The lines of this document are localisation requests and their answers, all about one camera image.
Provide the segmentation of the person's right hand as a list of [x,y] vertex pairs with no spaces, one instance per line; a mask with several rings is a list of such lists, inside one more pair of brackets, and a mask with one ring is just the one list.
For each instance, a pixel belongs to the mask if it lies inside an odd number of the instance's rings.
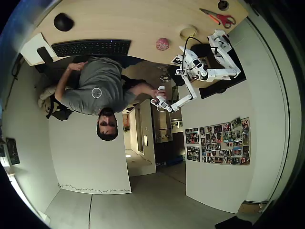
[[149,95],[151,96],[152,99],[157,99],[157,96],[162,96],[164,98],[166,98],[166,91],[164,89],[152,89],[150,92],[149,92]]

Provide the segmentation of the person's left hand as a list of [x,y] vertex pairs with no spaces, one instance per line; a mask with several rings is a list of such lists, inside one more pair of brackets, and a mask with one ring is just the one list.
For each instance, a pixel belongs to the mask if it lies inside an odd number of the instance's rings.
[[88,62],[70,63],[67,69],[71,71],[81,71]]

